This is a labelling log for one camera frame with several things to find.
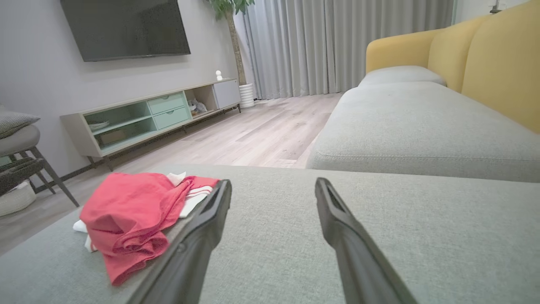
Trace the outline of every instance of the open shelf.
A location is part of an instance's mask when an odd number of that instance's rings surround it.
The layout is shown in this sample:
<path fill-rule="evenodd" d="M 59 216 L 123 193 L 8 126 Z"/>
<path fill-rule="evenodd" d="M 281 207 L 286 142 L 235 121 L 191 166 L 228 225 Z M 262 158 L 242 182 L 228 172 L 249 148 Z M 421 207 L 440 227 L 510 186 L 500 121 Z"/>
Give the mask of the open shelf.
<path fill-rule="evenodd" d="M 186 94 L 186 99 L 188 103 L 190 100 L 197 100 L 206 107 L 206 112 L 199 113 L 196 115 L 191 115 L 193 119 L 203 117 L 207 114 L 214 113 L 218 109 L 218 104 L 215 101 L 214 89 L 212 85 L 205 85 L 200 88 L 194 88 L 184 91 Z"/>
<path fill-rule="evenodd" d="M 115 151 L 117 149 L 121 149 L 123 146 L 130 146 L 132 144 L 138 143 L 138 142 L 146 139 L 147 137 L 149 137 L 149 136 L 151 136 L 152 134 L 155 134 L 155 133 L 157 133 L 157 131 L 147 131 L 147 132 L 141 133 L 139 135 L 136 135 L 134 137 L 127 138 L 127 139 L 125 139 L 123 141 L 119 141 L 119 142 L 104 145 L 102 147 L 102 152 L 103 152 L 103 154 L 108 154 L 108 153 L 113 152 L 113 151 Z"/>
<path fill-rule="evenodd" d="M 125 121 L 125 122 L 121 122 L 121 123 L 117 123 L 117 124 L 114 124 L 114 125 L 110 125 L 110 126 L 108 126 L 108 127 L 106 127 L 106 128 L 103 128 L 103 129 L 99 129 L 99 130 L 93 131 L 92 134 L 98 135 L 98 134 L 105 133 L 105 132 L 107 132 L 107 131 L 114 130 L 114 129 L 123 127 L 123 126 L 125 126 L 125 125 L 132 124 L 132 123 L 136 123 L 136 122 L 139 122 L 139 121 L 141 121 L 141 120 L 148 119 L 148 118 L 152 118 L 152 115 L 147 115 L 147 116 L 143 116 L 143 117 L 138 117 L 138 118 L 134 118 L 134 119 L 132 119 L 132 120 L 128 120 L 128 121 Z"/>
<path fill-rule="evenodd" d="M 147 119 L 116 126 L 116 128 L 94 135 L 94 138 L 101 152 L 108 154 L 124 146 L 140 142 L 157 132 L 156 124 L 150 116 Z"/>
<path fill-rule="evenodd" d="M 191 115 L 193 117 L 193 119 L 199 119 L 199 118 L 203 118 L 205 116 L 210 116 L 212 114 L 215 114 L 217 112 L 217 110 L 208 110 L 204 113 L 200 113 L 200 114 L 197 114 L 197 115 Z"/>
<path fill-rule="evenodd" d="M 88 124 L 109 122 L 109 126 L 92 133 L 100 134 L 109 130 L 121 127 L 126 124 L 134 123 L 151 117 L 150 109 L 146 101 L 128 104 L 125 107 L 113 108 L 97 113 L 87 114 L 84 119 Z"/>

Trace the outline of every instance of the plant trunk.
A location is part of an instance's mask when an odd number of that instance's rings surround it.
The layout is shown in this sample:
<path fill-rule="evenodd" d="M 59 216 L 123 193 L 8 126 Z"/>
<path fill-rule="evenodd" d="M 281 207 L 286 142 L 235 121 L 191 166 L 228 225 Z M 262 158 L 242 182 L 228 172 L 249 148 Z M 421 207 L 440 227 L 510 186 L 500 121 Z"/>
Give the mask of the plant trunk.
<path fill-rule="evenodd" d="M 238 34 L 236 32 L 236 27 L 234 26 L 233 20 L 233 11 L 228 10 L 225 12 L 225 18 L 227 19 L 227 24 L 229 25 L 229 32 L 231 33 L 231 41 L 233 43 L 234 50 L 234 59 L 237 62 L 238 70 L 238 84 L 246 84 L 246 73 L 244 72 L 244 64 L 242 62 L 242 55 L 240 54 L 240 45 L 238 44 Z"/>

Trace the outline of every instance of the cabinet leg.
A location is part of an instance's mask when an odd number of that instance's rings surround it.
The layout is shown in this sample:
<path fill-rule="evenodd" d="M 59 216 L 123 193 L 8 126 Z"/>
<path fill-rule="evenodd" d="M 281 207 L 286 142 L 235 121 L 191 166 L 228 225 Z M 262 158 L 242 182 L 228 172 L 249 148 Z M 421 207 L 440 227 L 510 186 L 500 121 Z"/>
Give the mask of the cabinet leg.
<path fill-rule="evenodd" d="M 109 170 L 111 172 L 114 172 L 114 168 L 112 166 L 112 163 L 111 163 L 111 159 L 108 157 L 108 156 L 105 156 L 103 157 L 103 160 L 105 161 L 105 164 L 107 165 L 107 167 L 109 168 Z"/>
<path fill-rule="evenodd" d="M 90 161 L 90 164 L 92 164 L 92 168 L 96 169 L 96 163 L 94 162 L 94 159 L 92 158 L 92 156 L 87 156 L 88 157 L 88 160 Z"/>

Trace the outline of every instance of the white cloth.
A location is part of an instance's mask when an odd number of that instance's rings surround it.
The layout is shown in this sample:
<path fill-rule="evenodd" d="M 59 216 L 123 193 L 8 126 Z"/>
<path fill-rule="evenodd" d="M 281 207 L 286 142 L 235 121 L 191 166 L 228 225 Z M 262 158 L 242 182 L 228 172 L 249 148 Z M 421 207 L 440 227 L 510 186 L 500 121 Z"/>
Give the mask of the white cloth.
<path fill-rule="evenodd" d="M 185 172 L 178 175 L 174 173 L 167 174 L 167 178 L 171 181 L 171 183 L 175 187 L 180 185 L 180 183 L 182 183 L 185 177 L 186 177 Z M 205 187 L 201 187 L 197 189 L 191 189 L 187 193 L 184 207 L 182 208 L 182 211 L 180 212 L 180 216 L 178 218 L 184 219 L 188 217 L 191 211 L 193 211 L 193 209 L 195 209 L 195 207 L 200 202 L 202 202 L 206 198 L 206 196 L 210 194 L 210 192 L 212 192 L 212 190 L 213 189 L 210 186 L 205 186 Z M 78 220 L 75 224 L 73 224 L 73 230 L 78 231 L 78 232 L 88 233 L 88 230 L 86 229 L 86 224 L 81 220 Z M 92 246 L 92 240 L 90 239 L 90 235 L 86 236 L 84 247 L 89 252 L 97 251 L 97 249 L 94 246 Z"/>

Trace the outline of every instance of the gray curtain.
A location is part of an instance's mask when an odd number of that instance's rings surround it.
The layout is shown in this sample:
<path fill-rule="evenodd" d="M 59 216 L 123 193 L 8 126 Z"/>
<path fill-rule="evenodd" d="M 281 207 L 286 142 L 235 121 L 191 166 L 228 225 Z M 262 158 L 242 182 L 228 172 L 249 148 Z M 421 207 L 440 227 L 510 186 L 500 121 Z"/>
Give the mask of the gray curtain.
<path fill-rule="evenodd" d="M 369 42 L 450 25 L 453 0 L 257 0 L 244 22 L 260 99 L 357 86 Z"/>

